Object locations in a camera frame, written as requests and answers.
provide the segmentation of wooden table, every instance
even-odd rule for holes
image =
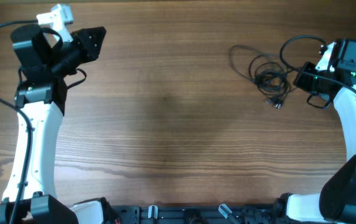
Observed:
[[[51,4],[0,5],[0,23]],[[59,200],[112,205],[272,202],[320,191],[345,162],[339,117],[296,90],[281,110],[228,64],[245,44],[277,53],[289,38],[356,39],[356,1],[177,1],[72,4],[70,31],[105,26],[100,58],[68,92],[55,162]],[[12,101],[19,61],[0,30],[0,97]],[[317,62],[304,40],[286,57]],[[242,52],[245,69],[255,56]],[[79,76],[68,78],[71,83]],[[0,200],[11,174],[16,113],[0,105]]]

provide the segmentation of wood grain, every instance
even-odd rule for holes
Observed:
[[[51,4],[0,5],[0,23],[32,19]],[[356,1],[177,1],[72,4],[70,30],[105,26],[100,58],[69,90],[55,165],[68,205],[105,196],[113,205],[271,202],[320,191],[345,162],[337,113],[295,91],[281,110],[228,65],[246,44],[277,53],[292,36],[356,39]],[[12,100],[19,61],[0,30],[0,96]],[[286,56],[316,61],[319,45]],[[240,52],[245,68],[255,56]],[[68,82],[80,77],[69,77]],[[15,112],[0,105],[0,199],[17,139]]]

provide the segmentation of cable plug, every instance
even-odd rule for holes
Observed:
[[[273,106],[274,108],[280,110],[280,108],[283,106],[283,100],[271,100],[267,99],[266,103]]]

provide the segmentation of robotic arm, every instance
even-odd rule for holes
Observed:
[[[16,207],[18,213],[12,223],[20,223],[28,212],[35,223],[55,224],[356,223],[356,40],[342,39],[322,46],[321,61],[317,65],[306,62],[294,81],[310,93],[307,101],[310,105],[325,108],[333,103],[344,130],[348,162],[320,194],[283,194],[273,205],[232,208],[225,204],[218,208],[112,207],[105,198],[67,208],[57,201],[55,194],[55,147],[65,114],[67,90],[84,79],[70,86],[63,79],[77,71],[86,76],[77,67],[98,58],[106,30],[96,27],[69,33],[65,25],[73,22],[73,16],[68,5],[59,4],[52,12],[37,18],[39,24],[22,26],[11,34],[14,51],[22,64],[19,74],[22,71],[26,77],[17,87],[15,104],[30,119],[33,132],[26,182],[23,194],[18,197],[29,136],[26,120],[18,113],[19,137],[11,178],[0,204],[0,223],[11,223],[11,213]],[[50,25],[52,29],[40,25]],[[53,47],[45,39],[45,33],[57,40]],[[313,105],[311,98],[315,96],[325,99],[325,105]]]

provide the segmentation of wooden tabletop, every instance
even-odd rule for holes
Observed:
[[[0,5],[0,23],[34,19],[51,4]],[[272,202],[317,193],[345,162],[339,117],[296,90],[281,110],[229,66],[245,44],[278,53],[295,35],[356,39],[356,1],[177,1],[72,4],[70,31],[104,26],[100,57],[68,91],[55,161],[58,198],[71,205]],[[0,97],[13,100],[19,61],[0,30]],[[285,56],[317,62],[304,40]],[[240,52],[241,69],[255,57]],[[81,77],[68,77],[71,83]],[[17,116],[0,104],[0,201],[11,174]]]

